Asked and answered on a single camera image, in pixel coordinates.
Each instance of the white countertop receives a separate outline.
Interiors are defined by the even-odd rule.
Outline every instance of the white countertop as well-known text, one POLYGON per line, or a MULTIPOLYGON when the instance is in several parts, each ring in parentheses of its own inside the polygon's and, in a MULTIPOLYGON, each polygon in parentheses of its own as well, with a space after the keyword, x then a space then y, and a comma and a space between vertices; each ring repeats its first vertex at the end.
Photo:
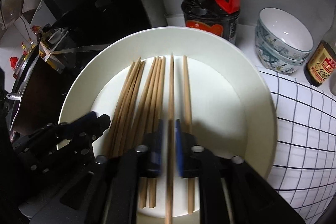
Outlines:
MULTIPOLYGON (((185 27, 184 18, 182 15, 179 17, 168 17, 167 22, 169 26, 185 27)), ((248 59, 250 59, 253 65, 263 67, 262 63, 259 60, 259 57, 257 56, 257 53, 255 52, 254 28, 255 26, 238 24, 237 25, 236 46, 242 50, 242 52, 248 57, 248 59)), ((300 67, 298 70, 288 75, 296 78, 296 80, 298 81, 308 83, 306 76, 303 72, 303 68, 304 66, 300 67)), ((328 78, 322 85, 318 87, 318 89, 324 90, 326 92, 330 92, 330 88, 329 88, 330 79, 334 77, 331 76, 330 78, 328 78)))

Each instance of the cable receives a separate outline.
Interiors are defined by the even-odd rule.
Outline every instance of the cable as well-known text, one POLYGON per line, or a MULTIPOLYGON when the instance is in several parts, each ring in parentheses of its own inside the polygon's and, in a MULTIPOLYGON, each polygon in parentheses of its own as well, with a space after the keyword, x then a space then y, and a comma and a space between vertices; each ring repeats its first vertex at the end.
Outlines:
POLYGON ((25 21, 22 19, 22 17, 19 17, 19 18, 22 20, 22 22, 23 22, 23 24, 24 24, 24 26, 25 26, 25 28, 26 28, 28 37, 29 37, 29 39, 31 40, 25 21))

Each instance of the yellow label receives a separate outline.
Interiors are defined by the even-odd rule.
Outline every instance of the yellow label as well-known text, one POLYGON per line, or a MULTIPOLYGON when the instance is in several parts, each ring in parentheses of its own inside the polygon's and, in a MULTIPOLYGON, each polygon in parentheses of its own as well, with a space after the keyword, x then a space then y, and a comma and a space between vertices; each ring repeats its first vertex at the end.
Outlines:
POLYGON ((335 60, 332 59, 328 51, 320 43, 313 57, 308 63, 310 75, 322 84, 336 67, 335 60))

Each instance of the bundle of chopsticks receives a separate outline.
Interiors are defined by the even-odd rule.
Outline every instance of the bundle of chopsticks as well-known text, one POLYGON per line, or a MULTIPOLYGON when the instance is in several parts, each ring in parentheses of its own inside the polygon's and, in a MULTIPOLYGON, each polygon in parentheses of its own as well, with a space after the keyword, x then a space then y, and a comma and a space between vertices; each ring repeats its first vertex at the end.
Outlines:
MULTIPOLYGON (((165 57, 155 57, 149 70, 143 92, 135 113, 145 61, 140 57, 133 62, 120 92, 109 133, 104 142, 105 155, 109 158, 121 156, 132 147, 140 145, 144 134, 157 130, 162 110, 165 77, 165 57)), ((168 100, 168 144, 167 144, 167 195, 166 224, 172 223, 173 179, 174 179, 174 57, 170 58, 168 100)), ((184 120, 186 131, 191 133, 191 106, 187 57, 184 56, 184 120)), ((156 206, 156 179, 141 178, 139 184, 139 207, 156 206)), ((188 180, 188 213, 194 211, 194 179, 188 180)))

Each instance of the bowl rim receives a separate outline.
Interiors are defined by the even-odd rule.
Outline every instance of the bowl rim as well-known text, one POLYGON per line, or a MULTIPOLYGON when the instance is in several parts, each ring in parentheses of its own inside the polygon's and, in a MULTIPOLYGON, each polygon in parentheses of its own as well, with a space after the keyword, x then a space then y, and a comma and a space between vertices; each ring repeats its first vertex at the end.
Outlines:
POLYGON ((279 9, 279 8, 275 8, 275 7, 265 7, 265 8, 263 8, 263 9, 261 9, 261 10, 259 11, 257 25, 258 25, 258 22, 260 22, 260 24, 261 24, 261 25, 262 25, 262 26, 263 26, 269 33, 271 33, 274 37, 276 37, 277 40, 281 41, 283 44, 285 44, 286 46, 292 48, 293 50, 296 50, 296 51, 298 51, 298 52, 304 52, 304 53, 312 52, 312 50, 313 50, 313 48, 314 48, 314 40, 313 40, 313 37, 311 36, 310 31, 308 30, 307 26, 304 25, 304 24, 301 22, 301 20, 299 20, 297 17, 295 17, 295 16, 292 15, 291 13, 289 13, 289 12, 287 12, 287 11, 285 11, 285 10, 279 9), (306 30, 308 31, 308 33, 309 33, 309 35, 310 35, 311 41, 312 41, 312 47, 311 47, 310 50, 308 50, 308 51, 299 50, 298 48, 294 48, 294 47, 288 45, 286 42, 280 40, 274 33, 272 33, 272 32, 265 26, 265 24, 264 24, 263 21, 261 20, 260 13, 261 13, 263 10, 265 10, 265 9, 270 9, 270 8, 271 8, 271 9, 276 9, 276 10, 283 11, 283 12, 285 12, 285 13, 287 13, 287 14, 293 16, 294 18, 296 18, 296 19, 297 19, 297 20, 298 20, 298 21, 299 21, 299 22, 306 28, 306 30))
MULTIPOLYGON (((255 30, 255 32, 254 32, 254 35, 258 37, 257 32, 258 32, 258 30, 257 30, 257 28, 256 28, 256 30, 255 30)), ((288 58, 287 56, 283 56, 283 55, 281 55, 279 52, 277 52, 275 49, 273 49, 270 45, 268 45, 268 43, 267 43, 262 37, 261 37, 260 39, 263 41, 264 44, 266 44, 266 48, 267 48, 268 50, 270 50, 271 53, 273 53, 274 55, 279 55, 279 56, 281 56, 281 57, 283 57, 283 58, 285 58, 285 59, 293 60, 294 62, 303 61, 302 64, 300 64, 300 65, 295 65, 295 64, 292 64, 292 63, 288 63, 287 61, 281 59, 282 61, 288 63, 288 64, 291 65, 291 66, 301 67, 301 66, 304 64, 304 62, 306 61, 306 58, 305 58, 305 59, 301 59, 301 60, 295 60, 295 59, 288 58)))

